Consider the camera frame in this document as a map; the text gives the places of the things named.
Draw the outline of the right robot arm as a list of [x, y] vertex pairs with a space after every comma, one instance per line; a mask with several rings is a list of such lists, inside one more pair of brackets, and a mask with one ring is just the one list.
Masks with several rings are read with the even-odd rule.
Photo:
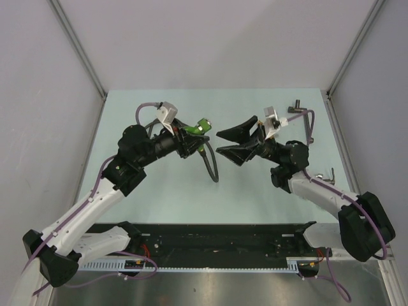
[[387, 244], [396, 233], [379, 198], [371, 192], [345, 192], [307, 172], [309, 147], [297, 140], [281, 144], [275, 134], [289, 119], [268, 115], [264, 122], [257, 116], [235, 127], [217, 132], [219, 138], [231, 142], [217, 148], [217, 153], [238, 166], [258, 156], [276, 163], [270, 176], [274, 187], [313, 202], [339, 223], [340, 243], [356, 260], [385, 260]]

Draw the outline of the green water faucet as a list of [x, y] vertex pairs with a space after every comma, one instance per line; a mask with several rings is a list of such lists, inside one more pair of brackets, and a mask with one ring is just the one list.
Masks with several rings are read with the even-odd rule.
[[184, 126], [183, 130], [192, 135], [204, 135], [212, 129], [211, 122], [206, 119], [200, 119], [195, 126]]

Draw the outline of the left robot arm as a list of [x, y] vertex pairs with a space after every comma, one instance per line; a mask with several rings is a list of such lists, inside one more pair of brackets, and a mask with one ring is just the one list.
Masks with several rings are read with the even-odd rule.
[[160, 133], [149, 137], [139, 124], [128, 126], [118, 141], [116, 155], [106, 159], [94, 186], [82, 200], [42, 231], [30, 229], [22, 238], [29, 261], [40, 261], [40, 273], [58, 288], [76, 274], [80, 265], [106, 254], [137, 253], [140, 232], [129, 222], [99, 234], [88, 247], [77, 243], [84, 233], [112, 206], [128, 196], [147, 176], [145, 167], [172, 152], [187, 158], [199, 151], [209, 137], [211, 124], [201, 119], [187, 126], [175, 119], [164, 124]]

